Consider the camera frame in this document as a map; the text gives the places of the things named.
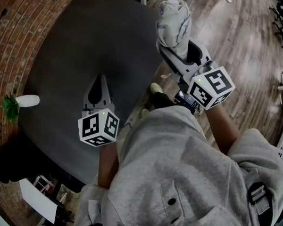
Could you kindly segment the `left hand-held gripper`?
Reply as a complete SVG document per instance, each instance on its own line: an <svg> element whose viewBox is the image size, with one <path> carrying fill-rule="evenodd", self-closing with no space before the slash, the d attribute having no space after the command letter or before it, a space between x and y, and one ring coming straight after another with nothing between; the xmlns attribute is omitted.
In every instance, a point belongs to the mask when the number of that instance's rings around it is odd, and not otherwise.
<svg viewBox="0 0 283 226"><path fill-rule="evenodd" d="M101 99L102 108L93 106ZM84 101L82 117L78 120L80 141L93 147L116 142L120 119L114 114L115 106L105 75L98 75L89 84Z"/></svg>

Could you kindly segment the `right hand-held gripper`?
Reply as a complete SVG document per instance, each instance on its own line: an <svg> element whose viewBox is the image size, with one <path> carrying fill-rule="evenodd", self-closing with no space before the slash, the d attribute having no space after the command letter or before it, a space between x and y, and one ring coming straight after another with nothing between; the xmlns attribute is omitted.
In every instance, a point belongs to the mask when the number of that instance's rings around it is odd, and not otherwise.
<svg viewBox="0 0 283 226"><path fill-rule="evenodd" d="M220 104L235 90L225 68L211 60L208 50L198 40L189 40L187 64L170 48L160 46L159 51L172 71L183 76L183 81L188 85L186 93L203 109ZM196 64L194 71L190 68L191 64Z"/></svg>

